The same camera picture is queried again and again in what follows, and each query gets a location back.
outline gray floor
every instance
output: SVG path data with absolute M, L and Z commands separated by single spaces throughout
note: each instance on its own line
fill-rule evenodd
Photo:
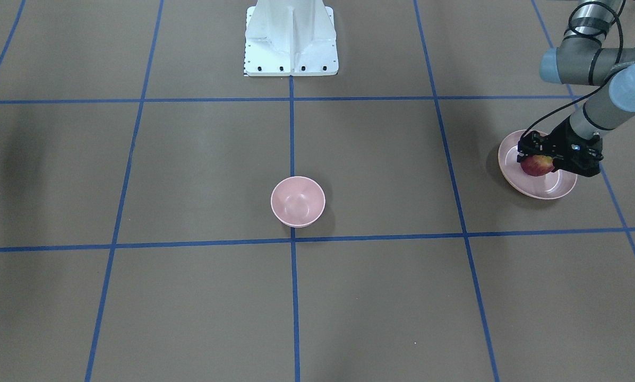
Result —
M 0 382 L 635 380 L 635 118 L 558 201 L 495 159 L 575 2 L 329 0 L 298 78 L 243 77 L 250 5 L 0 1 Z

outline cable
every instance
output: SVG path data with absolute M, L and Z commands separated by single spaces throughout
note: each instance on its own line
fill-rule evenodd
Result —
M 582 7 L 586 6 L 586 5 L 594 5 L 594 4 L 596 4 L 596 5 L 600 5 L 601 7 L 605 8 L 606 10 L 608 10 L 608 12 L 610 12 L 610 13 L 613 15 L 613 22 L 611 23 L 611 25 L 612 25 L 612 24 L 615 24 L 615 23 L 617 24 L 617 33 L 619 34 L 619 48 L 617 49 L 617 58 L 615 59 L 615 64 L 617 65 L 617 64 L 619 63 L 619 61 L 621 60 L 621 58 L 622 58 L 622 50 L 623 50 L 623 48 L 624 48 L 624 33 L 623 33 L 623 31 L 622 31 L 622 24 L 621 24 L 621 22 L 619 21 L 619 15 L 620 15 L 620 14 L 622 14 L 622 12 L 623 12 L 623 10 L 624 10 L 624 5 L 625 5 L 626 3 L 627 3 L 627 0 L 622 0 L 622 5 L 621 5 L 621 7 L 619 8 L 619 11 L 618 11 L 618 12 L 616 12 L 613 8 L 609 7 L 608 5 L 606 5 L 606 4 L 604 4 L 604 3 L 600 3 L 600 2 L 589 2 L 589 3 L 583 3 L 583 4 L 580 4 L 580 5 L 578 5 L 578 6 L 577 6 L 577 7 L 576 7 L 573 11 L 572 11 L 572 13 L 570 14 L 570 17 L 569 17 L 569 19 L 568 19 L 568 29 L 570 29 L 570 31 L 574 32 L 574 33 L 575 33 L 575 34 L 577 34 L 578 36 L 583 36 L 583 37 L 593 37 L 593 36 L 598 36 L 600 33 L 598 33 L 598 34 L 586 34 L 586 33 L 582 33 L 582 32 L 579 32 L 579 31 L 575 30 L 575 28 L 574 28 L 574 27 L 572 27 L 572 17 L 574 16 L 574 14 L 575 14 L 578 10 L 580 10 L 580 8 L 582 8 Z M 585 95 L 584 97 L 581 97 L 581 98 L 579 98 L 579 99 L 575 99 L 574 101 L 572 101 L 572 102 L 570 102 L 570 103 L 568 103 L 568 104 L 566 104 L 566 105 L 564 105 L 564 106 L 561 106 L 561 107 L 559 107 L 558 109 L 556 109 L 556 110 L 554 110 L 554 111 L 551 111 L 551 113 L 546 114 L 546 116 L 543 116 L 543 117 L 541 117 L 540 119 L 537 119 L 537 120 L 535 121 L 535 123 L 531 124 L 531 125 L 530 125 L 530 126 L 529 126 L 529 127 L 528 127 L 528 128 L 527 128 L 524 132 L 523 132 L 523 134 L 521 135 L 521 139 L 522 139 L 522 138 L 525 138 L 525 137 L 526 137 L 526 135 L 528 135 L 529 131 L 530 131 L 530 130 L 532 130 L 532 128 L 533 128 L 534 126 L 536 126 L 538 123 L 540 123 L 540 122 L 541 122 L 541 121 L 543 121 L 544 119 L 546 119 L 546 118 L 548 118 L 548 117 L 550 117 L 550 116 L 553 116 L 554 114 L 558 113 L 559 111 L 562 111 L 562 110 L 564 110 L 564 109 L 567 109 L 567 108 L 568 108 L 568 107 L 570 107 L 570 106 L 573 106 L 573 105 L 574 105 L 574 104 L 576 104 L 577 102 L 584 101 L 585 99 L 587 99 L 587 98 L 589 98 L 589 97 L 593 96 L 594 94 L 597 94 L 597 93 L 598 93 L 601 89 L 603 89 L 603 87 L 604 87 L 605 85 L 607 85 L 607 84 L 608 84 L 608 82 L 610 82 L 610 80 L 614 77 L 614 75 L 615 75 L 615 74 L 616 74 L 616 73 L 611 73 L 611 75 L 609 75 L 609 76 L 608 76 L 608 77 L 604 80 L 603 84 L 602 84 L 602 85 L 600 85 L 600 86 L 598 87 L 598 89 L 594 90 L 593 92 L 590 92 L 589 94 L 587 94 L 587 95 Z

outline white plastic base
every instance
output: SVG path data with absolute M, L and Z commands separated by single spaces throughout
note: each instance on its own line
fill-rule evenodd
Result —
M 339 71 L 334 10 L 322 0 L 259 0 L 247 10 L 245 37 L 245 75 L 335 75 Z

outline pink bowl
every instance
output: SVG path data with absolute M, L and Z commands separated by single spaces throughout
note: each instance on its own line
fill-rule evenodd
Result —
M 288 177 L 271 194 L 271 208 L 280 222 L 302 228 L 315 222 L 324 211 L 324 192 L 307 177 Z

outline robotic arm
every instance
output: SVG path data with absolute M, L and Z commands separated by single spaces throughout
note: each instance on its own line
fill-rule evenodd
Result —
M 545 53 L 540 75 L 548 82 L 599 88 L 549 135 L 526 131 L 518 143 L 518 162 L 530 155 L 547 155 L 553 158 L 553 171 L 599 174 L 602 138 L 635 116 L 635 48 L 623 49 L 621 10 L 616 11 L 625 2 L 579 1 L 560 47 Z M 620 32 L 620 47 L 601 48 L 613 24 Z

